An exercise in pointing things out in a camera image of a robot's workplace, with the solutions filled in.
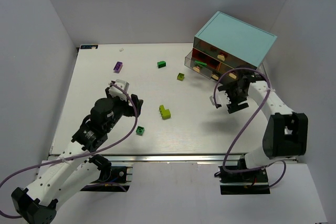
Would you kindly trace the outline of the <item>dark green square lego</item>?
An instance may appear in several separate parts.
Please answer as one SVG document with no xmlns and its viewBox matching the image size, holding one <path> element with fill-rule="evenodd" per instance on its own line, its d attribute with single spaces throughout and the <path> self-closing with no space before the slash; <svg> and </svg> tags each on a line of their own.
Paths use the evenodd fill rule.
<svg viewBox="0 0 336 224">
<path fill-rule="evenodd" d="M 139 135 L 139 136 L 142 136 L 144 134 L 144 131 L 145 131 L 145 128 L 142 127 L 142 126 L 138 126 L 136 128 L 136 134 Z"/>
</svg>

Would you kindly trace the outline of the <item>lime L-shaped lego brick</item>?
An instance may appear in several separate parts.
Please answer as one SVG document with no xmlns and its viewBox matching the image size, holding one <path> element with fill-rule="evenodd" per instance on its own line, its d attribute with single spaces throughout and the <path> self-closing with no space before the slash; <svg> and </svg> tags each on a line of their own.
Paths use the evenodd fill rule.
<svg viewBox="0 0 336 224">
<path fill-rule="evenodd" d="M 170 119 L 171 118 L 171 113 L 169 109 L 166 109 L 164 105 L 159 106 L 159 112 L 161 114 L 161 117 L 163 120 Z"/>
</svg>

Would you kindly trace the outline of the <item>transparent drawer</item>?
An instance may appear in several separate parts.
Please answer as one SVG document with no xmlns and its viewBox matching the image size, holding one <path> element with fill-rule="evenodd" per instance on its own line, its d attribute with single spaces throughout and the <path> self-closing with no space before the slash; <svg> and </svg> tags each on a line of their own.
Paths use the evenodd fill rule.
<svg viewBox="0 0 336 224">
<path fill-rule="evenodd" d="M 208 79 L 219 80 L 220 62 L 200 51 L 191 51 L 184 58 L 184 65 Z"/>
<path fill-rule="evenodd" d="M 257 69 L 250 63 L 198 38 L 194 38 L 192 57 L 219 72 L 225 68 L 247 67 Z"/>
</svg>

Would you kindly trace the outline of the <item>green lego brick top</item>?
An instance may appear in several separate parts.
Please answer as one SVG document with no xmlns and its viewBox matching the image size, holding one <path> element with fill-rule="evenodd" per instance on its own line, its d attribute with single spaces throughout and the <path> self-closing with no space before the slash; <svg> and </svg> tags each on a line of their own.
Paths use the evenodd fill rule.
<svg viewBox="0 0 336 224">
<path fill-rule="evenodd" d="M 157 62 L 157 67 L 160 69 L 160 68 L 163 68 L 163 67 L 166 67 L 166 62 L 165 61 L 158 61 Z"/>
</svg>

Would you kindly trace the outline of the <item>lime small lego brick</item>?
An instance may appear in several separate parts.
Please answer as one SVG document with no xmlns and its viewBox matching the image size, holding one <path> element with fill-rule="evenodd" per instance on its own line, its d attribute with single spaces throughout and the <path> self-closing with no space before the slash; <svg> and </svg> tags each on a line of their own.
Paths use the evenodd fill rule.
<svg viewBox="0 0 336 224">
<path fill-rule="evenodd" d="M 184 77 L 185 77 L 185 75 L 184 75 L 183 73 L 179 73 L 179 74 L 177 75 L 177 80 L 179 80 L 179 81 L 183 81 L 183 80 L 184 80 Z"/>
</svg>

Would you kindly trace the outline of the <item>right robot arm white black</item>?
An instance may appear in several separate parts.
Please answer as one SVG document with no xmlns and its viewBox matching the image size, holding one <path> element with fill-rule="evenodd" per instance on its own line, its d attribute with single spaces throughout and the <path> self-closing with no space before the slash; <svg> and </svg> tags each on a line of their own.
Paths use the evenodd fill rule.
<svg viewBox="0 0 336 224">
<path fill-rule="evenodd" d="M 268 120 L 261 145 L 239 158 L 234 173 L 252 172 L 306 153 L 308 117 L 288 107 L 263 77 L 247 75 L 217 91 L 225 93 L 229 113 L 247 108 L 251 98 L 258 105 L 253 116 L 262 112 Z"/>
</svg>

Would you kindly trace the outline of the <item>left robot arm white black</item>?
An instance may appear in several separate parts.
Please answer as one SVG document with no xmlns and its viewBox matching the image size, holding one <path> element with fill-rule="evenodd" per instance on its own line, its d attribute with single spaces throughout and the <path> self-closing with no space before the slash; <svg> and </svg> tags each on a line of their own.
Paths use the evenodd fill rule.
<svg viewBox="0 0 336 224">
<path fill-rule="evenodd" d="M 143 100 L 123 92 L 107 92 L 97 100 L 63 153 L 25 188 L 17 187 L 11 198 L 27 223 L 51 223 L 57 210 L 89 183 L 110 176 L 111 162 L 98 154 L 116 123 L 123 117 L 137 118 Z"/>
</svg>

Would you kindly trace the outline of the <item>purple lego brick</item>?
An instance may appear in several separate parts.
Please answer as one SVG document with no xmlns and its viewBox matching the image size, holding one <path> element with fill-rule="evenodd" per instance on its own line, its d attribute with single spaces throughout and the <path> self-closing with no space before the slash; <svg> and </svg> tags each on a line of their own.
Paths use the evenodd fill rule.
<svg viewBox="0 0 336 224">
<path fill-rule="evenodd" d="M 117 61 L 114 68 L 113 68 L 113 72 L 119 73 L 121 71 L 122 67 L 123 67 L 123 62 Z"/>
</svg>

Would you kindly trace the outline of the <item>teal drawer cabinet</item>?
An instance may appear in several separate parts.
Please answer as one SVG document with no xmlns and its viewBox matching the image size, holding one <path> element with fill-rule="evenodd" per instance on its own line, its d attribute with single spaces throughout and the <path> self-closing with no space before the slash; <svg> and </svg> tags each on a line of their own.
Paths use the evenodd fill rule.
<svg viewBox="0 0 336 224">
<path fill-rule="evenodd" d="M 259 68 L 277 36 L 222 12 L 216 12 L 194 38 Z M 235 68 L 225 68 L 219 72 L 219 78 L 230 69 Z"/>
</svg>

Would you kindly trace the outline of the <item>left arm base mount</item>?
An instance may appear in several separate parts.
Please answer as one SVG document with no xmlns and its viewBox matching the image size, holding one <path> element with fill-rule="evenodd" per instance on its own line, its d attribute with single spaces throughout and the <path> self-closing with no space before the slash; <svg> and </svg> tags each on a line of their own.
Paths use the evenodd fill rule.
<svg viewBox="0 0 336 224">
<path fill-rule="evenodd" d="M 125 164 L 112 164 L 107 158 L 97 154 L 86 161 L 95 164 L 99 177 L 81 191 L 127 192 L 132 181 L 133 167 Z"/>
</svg>

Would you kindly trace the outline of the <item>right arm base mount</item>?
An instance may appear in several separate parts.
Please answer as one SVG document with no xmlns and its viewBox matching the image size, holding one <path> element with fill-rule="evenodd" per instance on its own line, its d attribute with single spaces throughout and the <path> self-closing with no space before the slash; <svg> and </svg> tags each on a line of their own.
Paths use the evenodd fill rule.
<svg viewBox="0 0 336 224">
<path fill-rule="evenodd" d="M 221 195 L 268 195 L 269 181 L 265 170 L 228 173 L 222 166 L 214 174 L 219 179 Z"/>
</svg>

